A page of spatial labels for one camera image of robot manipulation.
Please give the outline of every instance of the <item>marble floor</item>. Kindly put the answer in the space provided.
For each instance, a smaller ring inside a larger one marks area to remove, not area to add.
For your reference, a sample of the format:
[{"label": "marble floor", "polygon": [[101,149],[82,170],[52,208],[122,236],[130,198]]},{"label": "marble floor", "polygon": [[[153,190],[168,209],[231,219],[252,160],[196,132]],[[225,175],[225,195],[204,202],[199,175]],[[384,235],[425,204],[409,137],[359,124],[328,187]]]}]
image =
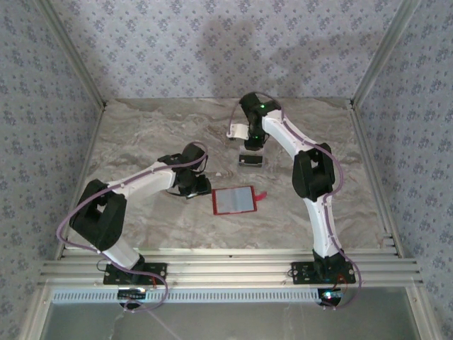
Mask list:
[{"label": "marble floor", "polygon": [[[239,168],[239,141],[225,136],[235,99],[129,99],[111,101],[104,112],[86,183],[112,181],[182,152],[194,140],[209,147],[206,171],[213,188],[252,185],[267,191],[258,211],[215,216],[211,195],[186,200],[161,192],[128,204],[123,234],[135,247],[311,249],[305,204],[292,188],[292,160],[273,138],[265,146],[263,169]],[[283,99],[285,112],[307,136],[327,142],[345,172],[333,199],[343,248],[380,248],[382,224],[365,174],[346,101]],[[234,122],[245,122],[241,109]],[[73,231],[70,240],[82,242]]]}]

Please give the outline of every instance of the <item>mounting plate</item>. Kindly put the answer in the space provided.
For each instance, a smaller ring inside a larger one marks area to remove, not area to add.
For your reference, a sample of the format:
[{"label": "mounting plate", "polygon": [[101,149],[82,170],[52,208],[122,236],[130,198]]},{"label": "mounting plate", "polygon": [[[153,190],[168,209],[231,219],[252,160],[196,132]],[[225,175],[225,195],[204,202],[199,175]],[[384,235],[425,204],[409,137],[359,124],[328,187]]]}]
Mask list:
[{"label": "mounting plate", "polygon": [[352,264],[345,262],[344,266],[337,271],[332,271],[325,278],[321,278],[316,272],[314,262],[292,262],[291,269],[288,271],[289,276],[292,277],[292,282],[295,285],[314,285],[314,284],[336,284],[338,276],[344,277],[345,281],[338,283],[355,283],[355,274]]},{"label": "mounting plate", "polygon": [[[148,273],[154,273],[166,278],[167,275],[167,263],[143,263],[143,268],[140,271],[146,271]],[[159,280],[155,280],[156,285],[163,285]],[[131,274],[125,273],[120,269],[117,269],[111,264],[105,267],[104,273],[104,285],[130,285],[132,284]],[[153,285],[153,279],[151,276],[140,275],[137,276],[137,280],[133,283],[134,285]]]}]

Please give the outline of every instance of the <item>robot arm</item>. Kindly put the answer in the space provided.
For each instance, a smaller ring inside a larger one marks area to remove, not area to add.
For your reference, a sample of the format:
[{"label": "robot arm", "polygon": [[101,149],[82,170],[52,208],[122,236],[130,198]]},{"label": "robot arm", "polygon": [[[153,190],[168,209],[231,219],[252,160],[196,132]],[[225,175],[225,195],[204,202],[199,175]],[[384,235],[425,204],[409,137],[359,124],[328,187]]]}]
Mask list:
[{"label": "robot arm", "polygon": [[127,269],[140,270],[143,257],[122,236],[126,204],[176,186],[178,196],[186,198],[210,193],[209,180],[201,174],[203,169],[198,171],[207,160],[207,155],[200,162],[185,166],[201,159],[204,153],[195,144],[189,144],[182,154],[161,157],[150,167],[126,178],[108,183],[98,179],[91,181],[79,203],[105,188],[120,185],[83,207],[69,225],[115,263]]},{"label": "robot arm", "polygon": [[[320,258],[334,256],[338,253],[333,240],[341,247],[336,235],[331,197],[327,197],[328,219],[333,232],[330,235],[326,225],[326,212],[323,206],[324,196],[332,191],[335,182],[333,162],[325,154],[300,142],[283,125],[280,107],[273,101],[261,103],[252,93],[244,96],[240,101],[246,114],[249,125],[233,124],[227,137],[245,140],[246,149],[257,150],[263,147],[268,135],[274,137],[291,156],[294,161],[292,184],[296,193],[303,198],[314,236],[314,253]],[[300,137],[308,143],[316,142],[304,135],[288,119],[286,123]],[[321,144],[327,151],[331,151],[327,144]]]}]

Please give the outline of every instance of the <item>metal grate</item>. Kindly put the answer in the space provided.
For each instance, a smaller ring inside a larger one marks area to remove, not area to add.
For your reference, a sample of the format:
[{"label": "metal grate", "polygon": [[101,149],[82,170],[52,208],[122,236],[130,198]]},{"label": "metal grate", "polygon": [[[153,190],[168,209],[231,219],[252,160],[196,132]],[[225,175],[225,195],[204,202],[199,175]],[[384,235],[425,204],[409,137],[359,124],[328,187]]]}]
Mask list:
[{"label": "metal grate", "polygon": [[[147,292],[145,302],[158,302],[162,290]],[[310,288],[260,289],[175,289],[168,294],[166,303],[241,303],[241,302],[313,302],[319,301],[318,290]],[[55,303],[119,302],[117,290],[57,290]]]}]

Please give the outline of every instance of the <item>floral wallpaper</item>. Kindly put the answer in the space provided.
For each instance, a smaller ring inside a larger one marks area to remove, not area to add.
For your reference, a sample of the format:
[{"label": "floral wallpaper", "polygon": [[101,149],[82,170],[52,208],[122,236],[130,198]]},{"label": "floral wallpaper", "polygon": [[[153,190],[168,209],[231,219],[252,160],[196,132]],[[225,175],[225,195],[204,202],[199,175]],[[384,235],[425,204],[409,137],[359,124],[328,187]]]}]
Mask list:
[{"label": "floral wallpaper", "polygon": [[98,112],[34,3],[0,13],[0,339],[15,339]]},{"label": "floral wallpaper", "polygon": [[103,98],[351,98],[401,0],[50,0]]},{"label": "floral wallpaper", "polygon": [[453,339],[453,3],[422,0],[361,107],[408,252]]}]

